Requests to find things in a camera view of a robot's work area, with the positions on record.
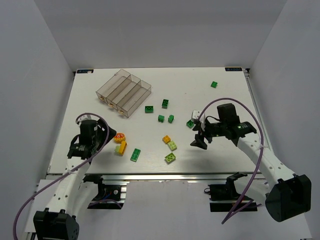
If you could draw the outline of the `orange round printed lego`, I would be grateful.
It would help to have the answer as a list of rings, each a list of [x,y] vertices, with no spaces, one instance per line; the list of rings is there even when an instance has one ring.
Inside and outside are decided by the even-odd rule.
[[[124,133],[117,133],[115,136],[114,136],[114,141],[117,143],[117,144],[121,144],[123,141],[126,140],[126,136]]]

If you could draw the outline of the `orange long lego brick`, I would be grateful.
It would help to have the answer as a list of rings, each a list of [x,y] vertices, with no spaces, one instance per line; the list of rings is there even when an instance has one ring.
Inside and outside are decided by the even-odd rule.
[[[118,153],[120,155],[123,155],[125,153],[126,148],[127,148],[127,142],[124,140],[121,142],[121,144],[119,146]]]

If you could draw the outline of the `pale green small lego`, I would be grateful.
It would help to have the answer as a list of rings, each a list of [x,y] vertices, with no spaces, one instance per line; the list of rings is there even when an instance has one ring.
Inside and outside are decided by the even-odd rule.
[[[119,153],[119,150],[120,150],[120,146],[119,145],[117,145],[116,147],[115,147],[115,152],[118,154]]]

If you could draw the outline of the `pale green 2x2 lego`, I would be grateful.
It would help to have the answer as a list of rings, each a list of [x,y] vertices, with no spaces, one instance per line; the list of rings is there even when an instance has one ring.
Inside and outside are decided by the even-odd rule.
[[[167,145],[169,146],[171,151],[174,151],[174,150],[176,150],[178,148],[174,141],[168,142]]]

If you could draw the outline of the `lime green 2x2 lego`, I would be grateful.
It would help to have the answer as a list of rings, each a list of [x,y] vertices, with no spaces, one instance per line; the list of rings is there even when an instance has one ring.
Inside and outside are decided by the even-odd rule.
[[[166,162],[167,164],[170,164],[170,163],[172,163],[173,161],[176,160],[176,156],[174,155],[173,152],[171,152],[170,154],[168,154],[168,155],[166,155],[166,156],[164,157],[164,160],[165,160],[165,162]]]

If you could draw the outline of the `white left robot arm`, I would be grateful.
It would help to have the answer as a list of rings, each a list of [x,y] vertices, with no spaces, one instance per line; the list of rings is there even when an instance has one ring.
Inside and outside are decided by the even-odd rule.
[[[76,240],[80,225],[77,222],[98,195],[94,181],[85,179],[91,161],[117,134],[103,118],[78,122],[79,134],[70,142],[66,167],[57,188],[44,210],[33,216],[35,234],[39,240]]]

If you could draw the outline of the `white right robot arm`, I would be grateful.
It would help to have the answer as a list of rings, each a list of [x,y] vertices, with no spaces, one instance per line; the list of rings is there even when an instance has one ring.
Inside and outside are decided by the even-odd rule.
[[[263,135],[258,134],[248,121],[242,122],[232,103],[217,106],[218,118],[210,122],[203,112],[194,110],[191,121],[195,134],[191,146],[207,149],[213,138],[225,137],[245,153],[255,165],[266,182],[255,180],[255,176],[237,172],[230,175],[224,185],[210,186],[211,200],[236,200],[225,217],[229,219],[235,213],[249,206],[241,206],[244,199],[265,206],[270,216],[277,222],[283,222],[311,209],[312,183],[306,175],[297,175],[286,167],[273,152],[264,146]]]

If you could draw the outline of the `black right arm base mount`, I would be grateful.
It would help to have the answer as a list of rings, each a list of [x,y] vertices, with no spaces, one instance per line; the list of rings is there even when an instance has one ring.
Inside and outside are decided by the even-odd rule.
[[[224,183],[209,184],[203,192],[209,196],[210,212],[228,213],[236,205],[249,179],[248,174],[237,172],[228,176]],[[264,205],[265,197],[258,189],[259,184],[259,181],[252,182],[234,211],[240,209],[242,212],[256,212],[258,207]]]

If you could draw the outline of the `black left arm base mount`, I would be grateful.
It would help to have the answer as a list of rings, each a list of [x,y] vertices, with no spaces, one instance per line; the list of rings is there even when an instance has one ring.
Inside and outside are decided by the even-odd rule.
[[[84,182],[95,184],[97,195],[88,205],[88,209],[120,210],[126,199],[127,185],[120,182],[107,181],[102,175],[87,175]]]

